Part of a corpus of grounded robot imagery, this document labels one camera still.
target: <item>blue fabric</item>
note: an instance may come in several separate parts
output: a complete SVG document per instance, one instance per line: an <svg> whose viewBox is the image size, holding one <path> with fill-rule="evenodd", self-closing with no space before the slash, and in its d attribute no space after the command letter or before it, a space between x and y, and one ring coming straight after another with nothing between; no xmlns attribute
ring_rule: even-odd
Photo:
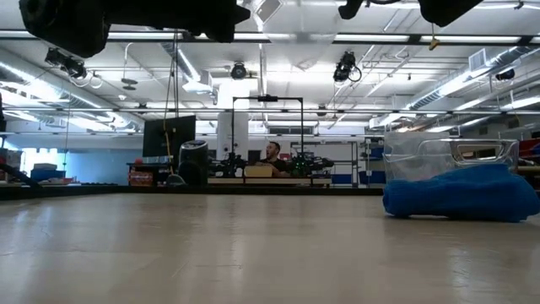
<svg viewBox="0 0 540 304"><path fill-rule="evenodd" d="M506 165L473 166L420 182L391 181L382 201L386 212L396 217L519 222L540 212L534 189Z"/></svg>

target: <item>ceiling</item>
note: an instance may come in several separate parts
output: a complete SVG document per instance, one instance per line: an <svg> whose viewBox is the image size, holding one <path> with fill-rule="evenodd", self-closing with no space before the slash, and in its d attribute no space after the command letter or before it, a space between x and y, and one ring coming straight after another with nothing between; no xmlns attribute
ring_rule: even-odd
<svg viewBox="0 0 540 304"><path fill-rule="evenodd" d="M331 25L336 32L346 33L431 33L431 24L426 22L417 8L412 8L415 1L404 1L395 6L380 7L372 5L362 8L356 18L328 24L327 12L335 10L333 1L307 1L305 23L311 31L321 30ZM468 12L444 29L435 26L435 33L445 35L536 35L540 21L538 11L540 1L527 1L527 7L514 10L516 1L484 1L477 9ZM284 22L275 16L274 26ZM5 0L0 7L0 29L23 30L19 15L18 0ZM112 30L142 30L133 26L115 25ZM237 31L258 31L253 19L238 24ZM63 79L67 75L44 62L48 45L42 41L0 40L0 48L26 62L53 73ZM257 95L257 77L260 75L260 47L257 43L186 43L181 49L192 66L198 71L209 71L216 88L229 81L228 72L234 62L243 62L252 79L242 80L250 86L251 94ZM381 109L394 108L396 97L410 98L423 90L437 85L438 81L468 65L468 57L482 49L481 46L438 46L429 51L427 46L390 46L390 45L332 45L330 41L313 41L309 45L292 46L289 43L265 45L267 55L267 92L278 96L301 96L305 108L317 108L327 105L337 109ZM336 62L345 51L354 52L357 61L365 54L359 66L363 77L358 83L337 88L332 80ZM316 64L307 71L295 68L292 63L306 57L318 57ZM537 55L534 54L519 62L516 67L516 79L526 79L537 73ZM85 60L85 67L98 74L103 84L95 89L96 80L78 81L82 90L95 98L111 103L112 106L133 108L141 103L148 107L164 108L166 101L172 99L172 88L168 88L171 57L158 43L108 43L106 49L94 57ZM122 78L136 79L136 90L125 90ZM492 89L504 88L510 83L491 84ZM469 101L488 94L488 79L480 79L476 84L453 92L451 97ZM209 95L190 94L181 89L179 107L216 107ZM252 107L259 107L256 102ZM295 108L291 101L270 104L268 107ZM197 115L200 120L216 120L217 113ZM163 114L147 113L139 118L143 120L160 119ZM347 115L343 121L367 122L371 115ZM252 119L262 120L263 116L252 114ZM269 114L268 120L298 120L297 115ZM317 119L308 115L307 119Z"/></svg>

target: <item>white ceiling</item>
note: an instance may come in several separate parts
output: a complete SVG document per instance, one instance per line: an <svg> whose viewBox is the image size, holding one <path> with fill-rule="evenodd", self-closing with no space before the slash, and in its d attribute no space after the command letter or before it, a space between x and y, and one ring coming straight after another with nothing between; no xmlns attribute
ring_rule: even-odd
<svg viewBox="0 0 540 304"><path fill-rule="evenodd" d="M509 1L485 1L484 5L506 4ZM540 1L527 1L540 8ZM318 6L316 9L335 9L328 6ZM312 24L317 24L316 17L319 11L311 11L305 16ZM535 35L540 28L538 10L523 8L514 10L505 9L474 9L462 16L444 29L435 27L435 32L444 34L475 34L475 35ZM422 33L428 34L431 25L421 18L419 9L396 9L371 7L361 8L355 19L343 21L339 32L370 32L381 33L386 27L387 33ZM24 26L19 15L18 0L4 0L0 7L0 29L22 30ZM132 26L114 26L113 30L137 30ZM237 26L237 31L257 31L253 20ZM165 107L167 99L168 72L170 56L156 43L134 43L129 46L126 77L136 79L139 84L137 90L127 91L122 88L124 84L120 79L124 76L124 51L127 43L109 43L106 49L85 61L88 70L99 74L104 84L99 89L84 87L89 93L99 96L109 102L122 107L134 107L139 102L148 102L151 107ZM0 41L0 47L21 56L24 60L36 66L49 69L43 61L48 45L40 41ZM199 70L208 70L214 76L216 83L226 79L227 70L235 61L242 61L249 70L258 74L259 45L250 43L188 43L181 46L192 65ZM288 44L271 44L266 46L267 53L267 92L271 95L302 96L306 107L316 107L318 104L328 104L336 92L332 80L332 73L336 62L345 51L353 51L357 60L366 53L370 46L364 45L318 45L290 46ZM394 95L415 95L430 86L447 74L467 65L468 57L480 50L479 46L439 46L429 51L427 46L375 46L363 61L363 79L353 88L341 90L336 99L336 106L342 109L354 105L392 107L391 99ZM396 56L409 55L410 61L394 71L402 59ZM292 68L290 58L299 58L309 54L320 53L318 63L308 70L301 72ZM66 75L59 70L52 69L63 78ZM391 81L385 82L369 97L368 93L381 82L389 73L395 72ZM257 93L257 80L247 80L251 83L252 94ZM489 87L479 83L474 88L467 88L455 97L476 98ZM125 95L124 101L119 95ZM212 101L205 95L180 93L184 101L201 101L207 107L213 107ZM297 106L288 103L285 106ZM162 115L144 115L144 119L157 119ZM215 119L214 114L199 116L202 119ZM370 116L348 116L347 120L368 120ZM280 117L283 119L298 119L296 116Z"/></svg>

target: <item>desk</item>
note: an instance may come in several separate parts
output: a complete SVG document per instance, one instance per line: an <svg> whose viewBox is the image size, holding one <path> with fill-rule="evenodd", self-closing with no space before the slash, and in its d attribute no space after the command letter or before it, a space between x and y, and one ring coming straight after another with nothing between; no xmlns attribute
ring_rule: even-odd
<svg viewBox="0 0 540 304"><path fill-rule="evenodd" d="M331 178L275 178L275 177L236 177L222 178L209 177L208 184L210 185L311 185L311 186L327 186L332 184Z"/></svg>

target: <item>computer monitor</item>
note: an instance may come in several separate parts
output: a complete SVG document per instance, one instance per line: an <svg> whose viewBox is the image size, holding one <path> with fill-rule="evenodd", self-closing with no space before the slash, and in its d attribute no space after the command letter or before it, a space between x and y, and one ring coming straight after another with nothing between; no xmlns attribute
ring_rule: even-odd
<svg viewBox="0 0 540 304"><path fill-rule="evenodd" d="M169 134L170 155L178 157L180 147L195 139L195 116L170 118L165 120ZM167 156L167 140L163 129L163 119L144 123L143 157Z"/></svg>

